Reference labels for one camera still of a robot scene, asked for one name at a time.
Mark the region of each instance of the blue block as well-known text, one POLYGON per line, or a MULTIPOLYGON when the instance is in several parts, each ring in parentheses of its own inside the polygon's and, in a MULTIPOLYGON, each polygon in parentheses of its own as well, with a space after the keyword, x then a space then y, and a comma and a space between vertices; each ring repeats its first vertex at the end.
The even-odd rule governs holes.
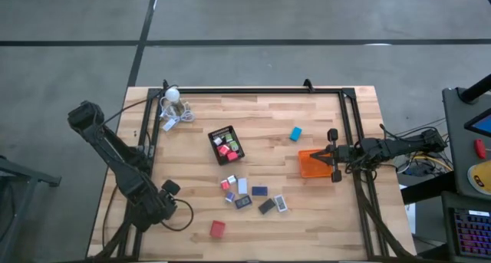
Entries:
POLYGON ((253 196, 267 196, 268 188, 266 186, 253 186, 252 187, 253 196))
POLYGON ((290 135, 290 140, 297 141, 300 137, 300 133, 302 133, 302 129, 298 127, 293 128, 292 134, 290 135))

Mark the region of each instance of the orange container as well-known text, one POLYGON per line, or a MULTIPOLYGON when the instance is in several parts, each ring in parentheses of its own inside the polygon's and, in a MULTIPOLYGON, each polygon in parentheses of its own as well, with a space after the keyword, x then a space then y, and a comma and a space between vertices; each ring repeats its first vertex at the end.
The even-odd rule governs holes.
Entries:
POLYGON ((320 160, 310 157, 310 154, 321 150, 300 150, 298 151, 298 161, 300 162, 300 175, 302 178, 320 178, 331 176, 332 166, 320 160))

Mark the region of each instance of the wooden table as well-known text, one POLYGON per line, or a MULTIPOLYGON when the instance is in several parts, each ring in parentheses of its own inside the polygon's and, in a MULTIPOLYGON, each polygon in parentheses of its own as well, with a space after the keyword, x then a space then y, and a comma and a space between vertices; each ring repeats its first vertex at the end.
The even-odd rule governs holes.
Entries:
MULTIPOLYGON (((355 87, 366 137, 383 137, 382 116, 374 87, 355 87)), ((146 87, 128 89, 125 106, 147 96, 146 87)), ((143 234, 141 260, 341 260, 365 259, 358 207, 351 175, 341 182, 330 178, 303 179, 298 151, 327 145, 326 132, 338 128, 338 143, 346 143, 337 95, 332 94, 189 94, 196 120, 179 123, 159 134, 153 181, 161 186, 172 179, 181 186, 178 198, 194 208, 193 224, 183 232, 155 225, 143 234), (245 151, 238 162, 219 166, 207 133, 233 125, 245 151), (298 142, 288 137, 301 127, 298 142), (225 201, 219 182, 230 175, 246 177, 251 186, 268 186, 269 197, 282 194, 289 210, 273 209, 261 215, 266 198, 251 196, 253 204, 237 210, 225 201), (222 239, 209 236, 213 220, 226 223, 222 239)), ((125 111, 117 135, 136 145, 144 104, 125 111)), ((356 132, 351 117, 351 131, 356 132)), ((382 218, 398 241, 415 254, 397 177, 393 168, 381 168, 375 180, 382 218)), ((115 187, 109 171, 97 213, 88 254, 101 250, 104 214, 115 187)), ((116 194, 107 218, 106 241, 123 219, 126 200, 116 194)), ((187 207, 179 208, 169 225, 189 221, 187 207)), ((374 227, 375 251, 379 254, 374 227)))

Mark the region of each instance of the black metal frame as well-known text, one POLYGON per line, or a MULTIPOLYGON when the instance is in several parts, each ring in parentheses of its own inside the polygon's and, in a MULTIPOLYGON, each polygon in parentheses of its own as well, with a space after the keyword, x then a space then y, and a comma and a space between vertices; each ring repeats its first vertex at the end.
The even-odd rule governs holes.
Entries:
MULTIPOLYGON (((348 109, 346 105, 346 100, 349 99, 351 102, 351 106, 353 109, 353 114, 354 114, 354 124, 356 126, 356 131, 358 135, 358 139, 361 140, 364 138, 364 132, 363 132, 363 127, 361 125, 361 116, 360 116, 360 111, 358 109, 358 103, 357 103, 357 98, 356 94, 354 91, 354 88, 314 88, 311 84, 311 82, 307 79, 304 82, 305 87, 299 87, 299 88, 281 88, 281 87, 241 87, 241 88, 181 88, 180 93, 181 94, 336 94, 339 97, 339 103, 341 106, 341 116, 343 119, 343 124, 344 124, 344 133, 346 135, 346 141, 348 145, 354 145, 353 141, 353 135, 351 133, 351 126, 350 126, 350 120, 348 116, 348 109)), ((150 120, 150 115, 151 115, 151 109, 152 105, 155 99, 157 101, 161 98, 161 95, 157 96, 155 99, 151 99, 151 97, 155 97, 157 92, 160 92, 160 88, 150 88, 148 89, 147 92, 147 99, 149 99, 145 105, 145 110, 143 112, 143 120, 142 120, 142 126, 140 129, 140 138, 138 140, 138 146, 144 146, 145 145, 145 135, 147 133, 147 128, 149 125, 149 120, 150 120)), ((155 158, 155 152, 156 152, 156 146, 157 146, 157 140, 159 136, 159 115, 161 113, 160 107, 157 107, 157 110, 155 112, 155 120, 153 123, 153 130, 150 138, 150 159, 151 159, 151 169, 150 169, 150 175, 153 171, 153 161, 155 158)), ((353 179, 354 179, 354 184, 355 184, 355 191, 358 191, 357 189, 362 189, 361 188, 361 174, 360 173, 353 173, 353 179)), ((375 191, 375 184, 374 180, 372 177, 372 174, 370 172, 365 173, 365 176, 367 178, 367 188, 368 192, 370 194, 370 201, 372 206, 375 208, 376 213, 380 216, 380 207, 378 205, 378 199, 377 199, 377 193, 375 191)), ((370 226, 368 223, 368 218, 367 218, 367 213, 365 212, 364 208, 361 207, 360 202, 358 201, 358 195, 357 195, 357 202, 358 202, 358 209, 359 209, 359 214, 360 214, 360 220, 361 220, 361 232, 363 235, 364 239, 364 247, 365 251, 367 252, 367 258, 374 258, 377 257, 374 253, 374 246, 371 241, 371 234, 370 234, 370 226)), ((127 204, 127 209, 125 212, 124 218, 127 219, 129 216, 129 204, 127 204)), ((377 231, 377 240, 379 243, 379 247, 381 248, 381 256, 382 257, 388 257, 389 253, 387 250, 387 244, 384 240, 384 237, 382 236, 381 232, 376 228, 377 231)), ((134 241, 133 241, 133 249, 131 251, 131 255, 127 255, 127 238, 129 235, 126 235, 124 240, 121 242, 120 247, 118 248, 117 251, 117 258, 121 260, 133 260, 133 261, 138 261, 139 256, 140 256, 140 249, 141 249, 141 241, 142 241, 142 232, 136 232, 134 241)))
POLYGON ((61 177, 50 176, 46 173, 29 169, 25 166, 13 163, 2 156, 0 156, 0 171, 10 175, 0 176, 0 178, 16 179, 27 183, 20 205, 16 206, 17 209, 13 212, 13 221, 7 228, 8 231, 3 243, 0 243, 2 244, 0 248, 0 262, 8 262, 14 250, 14 245, 21 229, 21 223, 24 221, 24 217, 28 212, 28 207, 34 195, 36 185, 39 182, 46 182, 51 187, 57 187, 60 185, 61 177))

